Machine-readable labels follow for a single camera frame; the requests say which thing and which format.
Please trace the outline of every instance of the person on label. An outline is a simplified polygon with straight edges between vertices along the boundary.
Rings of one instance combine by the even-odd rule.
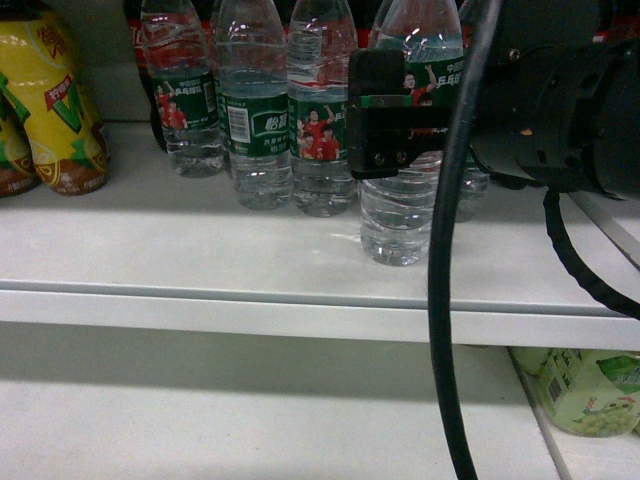
[[[404,75],[404,88],[408,88],[411,92],[411,105],[417,107],[420,103],[420,97],[425,93],[431,93],[438,86],[438,80],[436,79],[435,74],[433,73],[433,68],[431,65],[427,64],[424,66],[425,70],[429,74],[429,83],[423,87],[416,88],[416,75],[411,70],[408,70]]]
[[[176,101],[171,99],[169,106],[164,112],[162,121],[169,127],[175,130],[182,130],[187,128],[187,117],[184,112],[178,108]]]
[[[340,157],[340,142],[333,137],[333,127],[325,124],[322,127],[322,138],[318,146],[319,160],[337,160]]]
[[[298,145],[300,145],[300,158],[308,160],[318,158],[318,145],[315,143],[311,132],[303,132],[302,136],[298,137]]]
[[[302,130],[304,132],[311,133],[315,142],[319,142],[322,139],[322,127],[334,122],[336,119],[336,116],[331,111],[331,108],[329,108],[329,105],[325,105],[324,109],[327,111],[328,115],[325,120],[320,120],[318,110],[312,107],[309,109],[307,122],[302,123],[302,121],[299,121],[298,123],[298,128],[300,128],[300,125],[302,124]]]

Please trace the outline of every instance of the lower shelf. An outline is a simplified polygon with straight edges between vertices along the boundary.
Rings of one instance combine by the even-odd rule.
[[[482,479],[558,479],[503,348],[457,347]],[[428,345],[0,323],[0,478],[451,479]]]

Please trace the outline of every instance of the yellow drink bottle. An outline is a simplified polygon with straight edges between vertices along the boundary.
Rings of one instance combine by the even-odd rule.
[[[90,99],[74,74],[67,38],[20,0],[0,3],[0,91],[27,132],[43,182],[62,195],[104,184],[106,152],[94,135]]]

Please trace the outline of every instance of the white shelf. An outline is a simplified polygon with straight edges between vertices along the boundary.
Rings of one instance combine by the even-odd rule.
[[[0,345],[0,478],[454,478],[423,344],[0,324]],[[506,349],[455,355],[480,478],[557,480]]]
[[[108,184],[66,198],[40,186],[3,199],[0,321],[265,335],[428,340],[426,262],[379,265],[359,243],[357,205],[315,219],[291,204],[240,206],[227,175],[171,171],[145,124],[111,124]],[[634,348],[640,323],[593,301],[545,233],[544,192],[492,185],[456,227],[458,343]],[[569,199],[579,250],[640,298],[638,272]]]
[[[611,438],[570,435],[553,425],[535,393],[535,380],[522,374],[534,413],[562,480],[636,480],[640,477],[640,435]]]

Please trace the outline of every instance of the metal screw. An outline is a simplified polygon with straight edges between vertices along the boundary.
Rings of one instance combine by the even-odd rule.
[[[398,161],[398,163],[400,165],[402,165],[403,163],[405,163],[407,161],[407,152],[397,152],[396,153],[396,160]]]
[[[509,50],[509,61],[511,63],[515,63],[518,60],[520,60],[520,57],[522,56],[522,54],[520,53],[520,50],[518,50],[517,48],[512,48],[511,50]]]

